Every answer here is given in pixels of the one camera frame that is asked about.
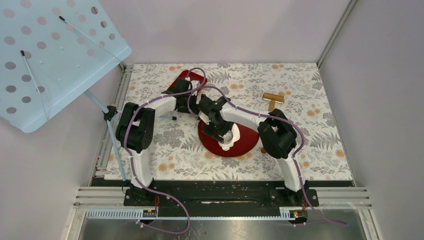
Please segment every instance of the tabletop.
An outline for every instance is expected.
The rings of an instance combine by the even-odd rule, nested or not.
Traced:
[[[263,93],[284,96],[276,103],[286,117],[300,127],[305,145],[298,154],[308,180],[352,180],[352,173],[337,129],[336,121],[315,63],[250,64],[135,64],[125,103],[145,103],[160,95],[184,70],[200,67],[207,85],[220,88],[237,105],[267,111],[269,101]],[[205,88],[212,100],[221,95]],[[149,147],[153,177],[160,180],[283,180],[276,160],[261,153],[262,143],[238,157],[221,157],[206,150],[197,133],[198,121],[186,113],[169,112],[176,121],[155,121]],[[127,179],[131,179],[129,155],[119,150]],[[111,150],[105,180],[121,180],[114,150]]]

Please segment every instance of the table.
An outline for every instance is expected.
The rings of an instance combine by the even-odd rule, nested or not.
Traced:
[[[220,88],[237,105],[266,111],[269,101],[262,99],[263,93],[284,96],[284,103],[276,103],[275,107],[295,122],[305,135],[305,146],[298,154],[298,161],[306,179],[353,179],[315,63],[135,64],[125,103],[142,104],[159,96],[182,71],[193,67],[204,69],[207,85]],[[203,91],[212,100],[220,97],[214,89]],[[190,114],[173,111],[168,116],[175,116],[177,120],[158,119],[149,147],[149,165],[155,179],[284,179],[275,159],[261,153],[261,141],[243,156],[216,156],[201,144],[197,133],[198,121]],[[300,138],[297,137],[296,141],[299,146]],[[125,175],[131,179],[129,155],[122,148],[119,154]],[[122,179],[113,149],[104,179]]]

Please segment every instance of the round red placemat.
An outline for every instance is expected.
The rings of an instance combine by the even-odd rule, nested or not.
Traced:
[[[228,151],[224,151],[222,147],[218,144],[217,140],[202,132],[205,126],[206,123],[200,120],[197,126],[197,133],[199,135],[201,143],[211,153],[221,157],[234,158],[243,154],[247,154],[255,147],[256,143],[259,140],[259,134],[257,132],[243,125],[237,124],[237,127],[240,130],[240,139],[236,141],[234,143],[234,146],[230,147]]]

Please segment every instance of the gray floor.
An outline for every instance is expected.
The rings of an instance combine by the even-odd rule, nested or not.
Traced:
[[[194,220],[189,232],[173,235],[140,228],[134,220],[86,219],[80,240],[361,240],[366,239],[360,217],[354,210],[326,210],[325,216],[349,223],[349,227],[314,224],[304,227],[282,226],[275,220]],[[321,220],[309,211],[308,221]],[[157,220],[153,226],[182,230],[182,220]]]

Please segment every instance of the light blue board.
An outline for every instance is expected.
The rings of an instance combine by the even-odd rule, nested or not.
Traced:
[[[131,53],[97,0],[1,0],[0,9],[0,116],[25,133],[47,122],[43,103],[51,119]],[[76,29],[69,30],[59,14],[95,42],[104,43],[118,59]],[[39,42],[46,47],[40,49]],[[30,73],[21,50],[30,53],[27,61],[35,82],[45,89],[42,100],[33,79],[22,80]]]

